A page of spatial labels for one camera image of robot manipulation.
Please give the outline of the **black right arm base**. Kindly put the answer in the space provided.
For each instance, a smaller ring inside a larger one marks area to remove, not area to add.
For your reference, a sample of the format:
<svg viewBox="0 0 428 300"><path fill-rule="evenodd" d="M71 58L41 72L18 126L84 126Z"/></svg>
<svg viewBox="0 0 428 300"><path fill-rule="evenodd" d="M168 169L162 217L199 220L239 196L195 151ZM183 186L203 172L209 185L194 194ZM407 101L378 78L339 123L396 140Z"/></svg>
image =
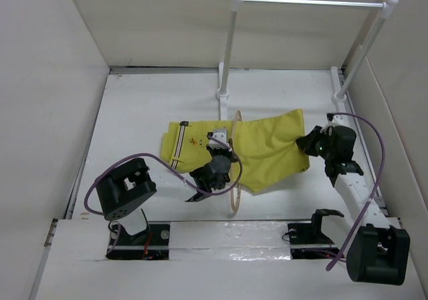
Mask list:
<svg viewBox="0 0 428 300"><path fill-rule="evenodd" d="M344 219L340 211L323 208L315 210L310 222L287 223L282 240L290 244L292 259L332 259L338 254L339 248L322 232L324 217Z"/></svg>

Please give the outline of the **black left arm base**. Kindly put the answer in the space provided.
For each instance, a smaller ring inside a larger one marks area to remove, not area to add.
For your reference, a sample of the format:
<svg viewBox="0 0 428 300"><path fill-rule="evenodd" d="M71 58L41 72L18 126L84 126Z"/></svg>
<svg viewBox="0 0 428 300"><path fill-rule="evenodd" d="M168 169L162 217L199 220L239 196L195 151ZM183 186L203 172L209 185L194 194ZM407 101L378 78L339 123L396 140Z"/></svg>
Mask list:
<svg viewBox="0 0 428 300"><path fill-rule="evenodd" d="M122 227L117 236L118 224L108 225L110 231L106 258L110 260L169 260L169 222L150 222L141 237L132 238Z"/></svg>

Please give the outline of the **beige wooden hanger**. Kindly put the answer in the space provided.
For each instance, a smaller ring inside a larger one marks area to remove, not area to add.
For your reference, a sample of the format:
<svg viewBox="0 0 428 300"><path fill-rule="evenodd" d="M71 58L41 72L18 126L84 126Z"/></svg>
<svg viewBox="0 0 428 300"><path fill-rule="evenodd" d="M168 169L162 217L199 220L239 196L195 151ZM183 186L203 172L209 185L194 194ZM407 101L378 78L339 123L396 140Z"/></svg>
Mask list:
<svg viewBox="0 0 428 300"><path fill-rule="evenodd" d="M237 133L238 122L242 122L242 121L243 121L243 118L241 115L241 111L237 110L235 113L232 129L231 129L232 144L235 143L235 137L236 137L236 133ZM229 172L230 179L233 182L235 182L238 174L239 174L239 164L233 163L231 170ZM239 210L239 207L241 204L241 189L242 189L242 185L240 183L238 183L230 191L230 206L231 206L231 211L232 211L232 214L231 214L232 217L234 217L238 213L238 210Z"/></svg>

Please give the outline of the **yellow trousers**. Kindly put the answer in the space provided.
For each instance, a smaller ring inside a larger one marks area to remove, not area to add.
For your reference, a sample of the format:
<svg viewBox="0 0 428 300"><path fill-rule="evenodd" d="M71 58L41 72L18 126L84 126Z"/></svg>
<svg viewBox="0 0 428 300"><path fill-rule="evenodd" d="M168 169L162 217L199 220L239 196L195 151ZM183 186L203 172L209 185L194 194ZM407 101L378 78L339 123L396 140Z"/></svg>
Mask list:
<svg viewBox="0 0 428 300"><path fill-rule="evenodd" d="M206 149L207 134L220 128L225 128L228 134L235 132L233 149L243 163L239 183L252 193L310 167L309 157L296 144L305 135L300 108L281 116L246 122L171 122L162 139L160 158L178 172L191 172L211 160Z"/></svg>

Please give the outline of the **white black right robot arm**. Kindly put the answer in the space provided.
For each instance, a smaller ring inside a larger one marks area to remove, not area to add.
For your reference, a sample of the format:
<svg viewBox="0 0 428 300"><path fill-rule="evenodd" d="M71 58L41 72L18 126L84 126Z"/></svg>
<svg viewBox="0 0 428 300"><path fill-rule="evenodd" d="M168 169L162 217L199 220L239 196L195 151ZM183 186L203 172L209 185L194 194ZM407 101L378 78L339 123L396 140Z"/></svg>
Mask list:
<svg viewBox="0 0 428 300"><path fill-rule="evenodd" d="M350 214L345 219L339 211L317 210L321 219L309 226L309 234L316 242L330 239L338 247L352 281L402 285L410 236L391 224L371 196L364 172L353 159L355 142L356 132L339 124L315 126L296 140L302 153L324 160L324 171Z"/></svg>

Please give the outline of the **white clothes rack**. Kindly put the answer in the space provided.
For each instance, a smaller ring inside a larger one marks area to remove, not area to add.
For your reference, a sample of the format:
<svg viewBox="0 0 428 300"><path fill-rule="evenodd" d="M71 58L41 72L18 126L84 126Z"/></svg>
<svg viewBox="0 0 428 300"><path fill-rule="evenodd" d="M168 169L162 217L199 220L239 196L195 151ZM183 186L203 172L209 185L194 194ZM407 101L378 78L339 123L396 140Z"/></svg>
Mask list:
<svg viewBox="0 0 428 300"><path fill-rule="evenodd" d="M337 84L338 64L345 59L340 50L352 17L347 11L376 13L377 20L350 75L332 101L345 101L346 92L368 55L385 22L399 0L231 0L225 55L218 64L219 119L228 119L231 69L331 69Z"/></svg>

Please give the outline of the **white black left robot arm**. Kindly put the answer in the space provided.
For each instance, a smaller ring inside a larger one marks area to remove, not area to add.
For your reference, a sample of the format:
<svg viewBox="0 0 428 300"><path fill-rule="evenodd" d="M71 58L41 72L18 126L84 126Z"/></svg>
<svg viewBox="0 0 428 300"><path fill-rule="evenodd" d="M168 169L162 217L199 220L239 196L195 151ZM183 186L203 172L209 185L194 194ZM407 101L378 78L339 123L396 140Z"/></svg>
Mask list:
<svg viewBox="0 0 428 300"><path fill-rule="evenodd" d="M231 179L232 164L241 160L228 146L208 147L211 161L184 177L166 162L161 162L168 172L151 177L145 158L159 161L153 154L134 154L122 159L95 179L88 192L96 191L101 206L100 214L109 222L116 222L118 230L134 244L144 243L150 234L142 204L153 195L183 199L185 202L201 202L233 190L237 182L227 186Z"/></svg>

